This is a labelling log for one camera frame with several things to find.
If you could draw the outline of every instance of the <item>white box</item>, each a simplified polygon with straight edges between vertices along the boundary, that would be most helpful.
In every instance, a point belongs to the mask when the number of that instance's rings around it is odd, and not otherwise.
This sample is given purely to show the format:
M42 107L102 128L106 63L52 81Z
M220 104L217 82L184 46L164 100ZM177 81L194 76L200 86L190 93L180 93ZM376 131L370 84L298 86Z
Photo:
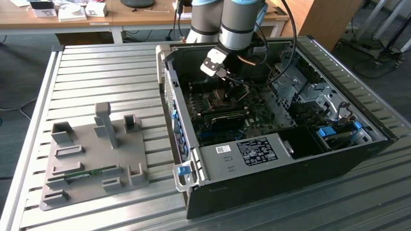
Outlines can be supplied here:
M90 17L105 17L106 4L104 2L88 2L85 6L85 14Z
M56 17L57 13L54 9L42 9L42 10L36 10L33 9L33 13L36 17Z
M58 22L69 22L69 21L78 21L86 20L84 8L81 7L76 13L58 10Z

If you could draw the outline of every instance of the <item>gray stand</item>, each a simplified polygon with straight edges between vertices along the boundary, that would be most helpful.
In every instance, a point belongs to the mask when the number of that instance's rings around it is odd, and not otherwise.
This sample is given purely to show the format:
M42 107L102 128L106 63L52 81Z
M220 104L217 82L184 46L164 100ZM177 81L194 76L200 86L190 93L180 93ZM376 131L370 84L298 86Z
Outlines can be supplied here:
M96 104L96 124L52 127L52 144L40 209L49 210L148 183L140 120L109 120L109 103Z

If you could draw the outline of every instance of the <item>label sticker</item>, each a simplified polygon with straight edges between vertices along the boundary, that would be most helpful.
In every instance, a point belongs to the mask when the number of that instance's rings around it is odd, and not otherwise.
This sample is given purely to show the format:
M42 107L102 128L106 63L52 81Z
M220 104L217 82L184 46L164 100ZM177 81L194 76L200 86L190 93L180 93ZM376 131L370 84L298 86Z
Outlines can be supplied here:
M238 142L237 147L248 166L277 159L266 138Z
M90 26L109 25L109 23L89 23Z
M221 147L216 147L217 153L225 153L225 152L230 152L230 148L228 145L221 146Z

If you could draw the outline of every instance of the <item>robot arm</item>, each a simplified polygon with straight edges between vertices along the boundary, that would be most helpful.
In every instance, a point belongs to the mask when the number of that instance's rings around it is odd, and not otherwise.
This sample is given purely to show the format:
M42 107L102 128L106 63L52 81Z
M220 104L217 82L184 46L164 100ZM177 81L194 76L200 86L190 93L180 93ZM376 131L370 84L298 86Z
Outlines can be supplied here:
M256 23L261 23L265 12L266 4L261 0L192 2L188 43L218 41L200 67L209 76L217 73L228 54L241 53L249 47Z

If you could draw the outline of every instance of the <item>circuit board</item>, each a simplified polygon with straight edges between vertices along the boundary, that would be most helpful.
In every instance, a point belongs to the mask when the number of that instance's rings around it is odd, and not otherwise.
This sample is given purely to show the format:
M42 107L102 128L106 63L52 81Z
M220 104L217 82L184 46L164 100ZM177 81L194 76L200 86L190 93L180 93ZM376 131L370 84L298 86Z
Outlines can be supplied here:
M200 146L273 133L278 126L254 88L241 87L225 97L222 90L189 93L185 103Z

